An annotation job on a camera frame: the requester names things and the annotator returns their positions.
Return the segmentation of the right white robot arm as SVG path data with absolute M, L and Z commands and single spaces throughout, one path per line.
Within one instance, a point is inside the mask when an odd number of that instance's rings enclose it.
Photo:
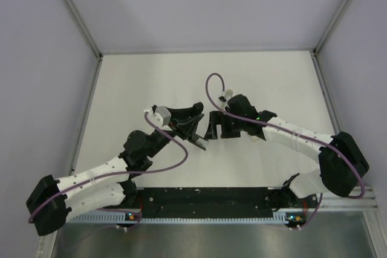
M 356 185 L 369 170 L 354 138 L 346 133 L 320 134 L 297 126 L 270 111 L 258 112 L 242 94 L 229 100 L 221 98 L 225 108 L 216 108 L 232 119 L 238 131 L 251 137 L 281 144 L 311 158 L 319 167 L 307 173 L 297 173 L 287 187 L 298 198 L 331 192 L 343 198 L 351 197 Z

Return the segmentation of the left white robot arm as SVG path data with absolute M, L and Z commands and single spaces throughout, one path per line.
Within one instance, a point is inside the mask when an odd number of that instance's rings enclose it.
M 89 211 L 131 206 L 137 194 L 133 179 L 152 174 L 151 159 L 169 143 L 174 142 L 183 152 L 187 152 L 183 140 L 205 149 L 196 133 L 203 109 L 201 102 L 183 109 L 154 105 L 144 113 L 153 132 L 132 131 L 123 152 L 113 159 L 71 176 L 41 178 L 26 201 L 28 223 L 34 225 L 39 236 L 46 236 Z

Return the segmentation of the black stapler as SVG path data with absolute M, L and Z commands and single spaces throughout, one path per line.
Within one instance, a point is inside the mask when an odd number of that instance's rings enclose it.
M 209 144 L 208 140 L 202 138 L 199 135 L 193 135 L 193 136 L 189 137 L 187 140 L 188 140 L 188 142 L 190 142 L 194 146 L 200 148 L 201 150 L 206 150 L 207 146 Z

